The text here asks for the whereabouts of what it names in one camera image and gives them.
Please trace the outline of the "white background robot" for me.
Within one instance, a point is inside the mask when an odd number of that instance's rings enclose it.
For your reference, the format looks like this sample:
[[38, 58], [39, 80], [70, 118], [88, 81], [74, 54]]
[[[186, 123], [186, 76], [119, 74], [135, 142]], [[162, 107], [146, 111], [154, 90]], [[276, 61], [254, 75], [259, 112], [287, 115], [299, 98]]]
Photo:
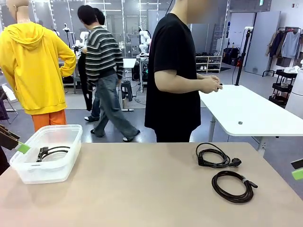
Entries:
[[80, 40], [75, 41], [74, 52], [76, 56], [81, 55], [82, 52], [85, 52], [87, 49], [87, 40], [89, 32], [84, 31], [80, 33]]
[[139, 35], [140, 35], [140, 56], [149, 56], [149, 49], [151, 44], [150, 32], [148, 30], [143, 30], [141, 26], [139, 26]]

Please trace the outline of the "person's left hand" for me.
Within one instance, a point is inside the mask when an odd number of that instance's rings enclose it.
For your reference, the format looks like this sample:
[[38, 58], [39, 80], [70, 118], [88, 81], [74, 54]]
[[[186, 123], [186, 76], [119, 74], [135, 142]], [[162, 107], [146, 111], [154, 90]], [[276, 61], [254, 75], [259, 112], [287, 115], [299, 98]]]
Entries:
[[210, 85], [212, 85], [212, 88], [215, 88], [215, 89], [223, 88], [223, 84], [221, 83], [220, 79], [217, 76], [208, 75], [205, 78], [210, 80]]

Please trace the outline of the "wooden shoe rack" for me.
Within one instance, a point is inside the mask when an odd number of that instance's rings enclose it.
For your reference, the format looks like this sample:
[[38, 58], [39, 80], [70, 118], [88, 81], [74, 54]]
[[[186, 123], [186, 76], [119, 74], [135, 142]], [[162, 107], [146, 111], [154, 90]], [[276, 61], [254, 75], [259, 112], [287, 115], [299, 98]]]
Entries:
[[198, 73], [219, 73], [221, 71], [222, 56], [197, 55], [196, 71]]

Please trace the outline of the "light blue hanging top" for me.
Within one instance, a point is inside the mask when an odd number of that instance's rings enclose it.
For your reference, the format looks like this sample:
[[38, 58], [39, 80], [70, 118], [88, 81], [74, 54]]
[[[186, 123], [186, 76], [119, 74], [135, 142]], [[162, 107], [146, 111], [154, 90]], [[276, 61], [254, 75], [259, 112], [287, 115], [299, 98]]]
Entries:
[[281, 48], [281, 56], [285, 58], [294, 58], [297, 46], [300, 40], [300, 33], [287, 32]]

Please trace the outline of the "folding chair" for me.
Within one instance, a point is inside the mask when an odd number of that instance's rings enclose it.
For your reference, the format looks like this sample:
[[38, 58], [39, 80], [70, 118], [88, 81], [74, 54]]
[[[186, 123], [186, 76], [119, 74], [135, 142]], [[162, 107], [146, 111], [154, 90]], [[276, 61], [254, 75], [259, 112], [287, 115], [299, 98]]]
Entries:
[[6, 84], [0, 85], [0, 94], [0, 100], [7, 100], [7, 103], [11, 107], [10, 109], [6, 109], [6, 112], [15, 114], [12, 120], [7, 119], [8, 124], [12, 124], [18, 116], [17, 110], [12, 106], [13, 101], [16, 101], [17, 98], [15, 97], [14, 92]]

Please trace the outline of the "black bulky object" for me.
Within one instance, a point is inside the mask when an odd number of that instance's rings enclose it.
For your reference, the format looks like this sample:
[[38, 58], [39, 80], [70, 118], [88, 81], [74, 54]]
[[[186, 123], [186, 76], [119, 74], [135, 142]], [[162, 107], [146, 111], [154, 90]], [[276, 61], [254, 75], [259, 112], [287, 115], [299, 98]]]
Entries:
[[2, 175], [10, 167], [7, 157], [0, 146], [0, 175]]

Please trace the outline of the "clear plastic storage bin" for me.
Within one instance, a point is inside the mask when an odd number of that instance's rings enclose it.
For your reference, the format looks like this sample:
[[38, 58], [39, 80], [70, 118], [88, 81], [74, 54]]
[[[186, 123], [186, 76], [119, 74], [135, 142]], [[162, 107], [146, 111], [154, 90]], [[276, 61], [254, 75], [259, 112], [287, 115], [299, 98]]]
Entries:
[[82, 133], [78, 124], [42, 127], [25, 142], [30, 150], [17, 151], [9, 164], [25, 184], [63, 182], [77, 160]]

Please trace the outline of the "person in black t-shirt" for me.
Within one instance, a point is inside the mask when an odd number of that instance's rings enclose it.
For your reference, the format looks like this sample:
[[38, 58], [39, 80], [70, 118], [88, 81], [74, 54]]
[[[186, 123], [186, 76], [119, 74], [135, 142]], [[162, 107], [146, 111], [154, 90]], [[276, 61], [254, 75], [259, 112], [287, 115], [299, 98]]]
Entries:
[[176, 0], [153, 32], [145, 122], [157, 142], [189, 142], [201, 124], [194, 40], [187, 25], [190, 0]]

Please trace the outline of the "orange trousers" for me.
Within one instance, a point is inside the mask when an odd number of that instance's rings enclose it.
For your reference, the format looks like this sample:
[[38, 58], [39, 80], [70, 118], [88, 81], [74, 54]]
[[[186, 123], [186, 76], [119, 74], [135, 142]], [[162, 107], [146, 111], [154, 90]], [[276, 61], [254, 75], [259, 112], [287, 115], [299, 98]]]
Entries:
[[60, 110], [53, 113], [32, 115], [34, 130], [38, 131], [40, 128], [49, 125], [66, 125], [65, 110]]

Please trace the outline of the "grey partition panel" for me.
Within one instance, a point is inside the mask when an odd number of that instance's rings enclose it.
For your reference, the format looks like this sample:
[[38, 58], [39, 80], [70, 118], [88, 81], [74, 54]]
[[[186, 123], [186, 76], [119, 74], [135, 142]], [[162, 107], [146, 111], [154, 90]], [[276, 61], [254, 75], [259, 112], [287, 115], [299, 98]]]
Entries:
[[246, 59], [245, 71], [262, 75], [269, 66], [266, 54], [273, 34], [277, 31], [280, 11], [258, 12], [252, 32], [251, 43]]

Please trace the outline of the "person's right hand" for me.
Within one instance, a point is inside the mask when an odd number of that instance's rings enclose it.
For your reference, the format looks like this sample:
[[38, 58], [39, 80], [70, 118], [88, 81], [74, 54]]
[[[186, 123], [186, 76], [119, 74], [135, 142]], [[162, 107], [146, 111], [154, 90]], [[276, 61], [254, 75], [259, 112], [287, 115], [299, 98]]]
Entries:
[[206, 94], [209, 94], [212, 92], [217, 92], [219, 89], [222, 88], [220, 83], [212, 78], [202, 79], [201, 83], [202, 83], [202, 85], [201, 85], [202, 88], [200, 90]]

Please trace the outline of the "black step stool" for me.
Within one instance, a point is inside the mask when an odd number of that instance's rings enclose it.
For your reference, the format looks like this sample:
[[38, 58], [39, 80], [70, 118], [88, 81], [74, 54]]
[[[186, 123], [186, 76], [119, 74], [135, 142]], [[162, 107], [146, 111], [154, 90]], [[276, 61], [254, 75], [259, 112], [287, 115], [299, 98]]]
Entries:
[[131, 82], [128, 80], [123, 80], [121, 82], [121, 94], [122, 99], [128, 99], [129, 102], [133, 100], [132, 86]]

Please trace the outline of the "white background table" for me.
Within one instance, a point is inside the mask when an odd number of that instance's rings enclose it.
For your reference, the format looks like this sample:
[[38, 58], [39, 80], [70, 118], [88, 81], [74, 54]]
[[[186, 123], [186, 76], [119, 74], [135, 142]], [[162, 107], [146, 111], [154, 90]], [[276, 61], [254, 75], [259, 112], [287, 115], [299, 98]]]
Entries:
[[259, 137], [258, 153], [265, 154], [270, 137], [303, 137], [303, 120], [248, 88], [224, 85], [222, 90], [200, 99], [212, 114], [208, 141], [213, 141], [215, 124], [234, 137]]

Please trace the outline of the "black cable grey tie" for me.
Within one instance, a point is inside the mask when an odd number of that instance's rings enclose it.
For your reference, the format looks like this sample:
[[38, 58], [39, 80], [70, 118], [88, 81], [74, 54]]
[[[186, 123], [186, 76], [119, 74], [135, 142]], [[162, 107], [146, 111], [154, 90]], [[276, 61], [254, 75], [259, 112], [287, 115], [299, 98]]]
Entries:
[[[223, 190], [217, 183], [217, 180], [223, 176], [231, 176], [231, 177], [237, 178], [244, 184], [246, 191], [241, 195], [233, 195], [233, 194], [230, 194], [229, 192]], [[212, 178], [212, 187], [213, 187], [214, 191], [218, 195], [220, 195], [222, 198], [224, 198], [225, 200], [227, 200], [231, 203], [236, 203], [236, 204], [243, 204], [243, 203], [247, 203], [247, 202], [251, 201], [254, 196], [253, 188], [255, 188], [255, 189], [258, 188], [258, 186], [255, 183], [253, 183], [252, 181], [249, 181], [247, 178], [245, 178], [244, 176], [242, 176], [234, 171], [220, 171], [219, 173], [217, 173]]]

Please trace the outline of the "black bags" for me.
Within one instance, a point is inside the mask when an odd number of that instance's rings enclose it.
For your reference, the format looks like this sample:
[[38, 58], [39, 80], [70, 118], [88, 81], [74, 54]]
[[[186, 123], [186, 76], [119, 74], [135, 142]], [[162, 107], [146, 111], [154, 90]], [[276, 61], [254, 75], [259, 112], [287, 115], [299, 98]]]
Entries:
[[223, 50], [222, 63], [232, 66], [237, 66], [239, 54], [240, 54], [239, 48], [225, 48]]

